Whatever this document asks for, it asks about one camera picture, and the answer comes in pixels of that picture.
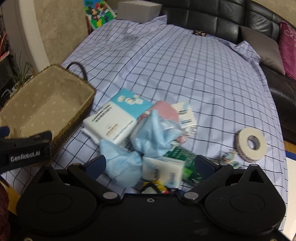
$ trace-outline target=light blue cloth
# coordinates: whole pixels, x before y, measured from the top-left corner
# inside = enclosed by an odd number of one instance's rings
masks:
[[[108,140],[101,140],[100,153],[106,158],[106,173],[118,185],[135,186],[142,177],[142,158],[136,151],[128,152]]]
[[[152,110],[150,115],[135,127],[130,140],[133,148],[146,157],[160,157],[172,147],[171,143],[181,136],[180,125],[172,120],[166,120]]]

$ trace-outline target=tissue pack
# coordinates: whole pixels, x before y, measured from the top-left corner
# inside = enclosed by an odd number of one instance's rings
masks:
[[[187,135],[195,135],[197,129],[197,122],[192,112],[191,106],[187,102],[180,102],[172,104],[177,113],[179,114],[179,121],[181,128]]]
[[[151,106],[139,95],[122,89],[83,121],[83,132],[97,145],[100,139],[120,145],[137,125],[137,118]]]
[[[179,188],[183,175],[184,161],[169,157],[143,157],[142,177],[147,181],[159,180],[168,188]]]

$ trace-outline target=black leather sofa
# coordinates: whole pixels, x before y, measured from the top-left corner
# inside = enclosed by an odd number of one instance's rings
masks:
[[[233,43],[242,41],[239,26],[254,29],[278,42],[279,23],[284,20],[251,0],[152,1],[163,5],[160,14],[168,16],[168,24],[204,31]],[[283,137],[296,142],[296,81],[267,66],[261,67],[277,107]]]

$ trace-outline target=wall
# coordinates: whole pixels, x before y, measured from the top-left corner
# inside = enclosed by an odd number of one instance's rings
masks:
[[[296,26],[296,0],[254,0]]]
[[[11,54],[16,56],[16,64],[20,69],[23,69],[25,63],[28,62],[33,65],[34,69],[37,69],[27,41],[24,41],[25,33],[21,24],[18,2],[6,0],[2,4],[2,13],[7,38],[12,50]]]
[[[87,37],[83,0],[34,0],[41,39],[50,64],[61,64]]]

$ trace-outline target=checkered bedsheet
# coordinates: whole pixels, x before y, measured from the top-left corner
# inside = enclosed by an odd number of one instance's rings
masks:
[[[257,163],[287,203],[283,138],[259,60],[247,42],[235,45],[214,36],[195,36],[191,30],[167,25],[166,16],[162,16],[144,24],[126,20],[104,24],[78,46],[63,66],[78,61],[85,67],[89,83],[97,89],[93,112],[123,87],[152,103],[189,102],[198,128],[197,135],[189,138],[184,147],[208,158],[219,159],[232,149],[235,136],[243,128],[261,130],[268,151]],[[70,70],[81,75],[77,66]],[[52,163],[55,168],[85,163],[99,154],[98,146],[81,129],[56,157]],[[236,161],[244,168],[249,165],[239,156]],[[26,167],[2,176],[21,193],[37,170]],[[136,192],[118,187],[105,175],[98,181],[120,195]]]

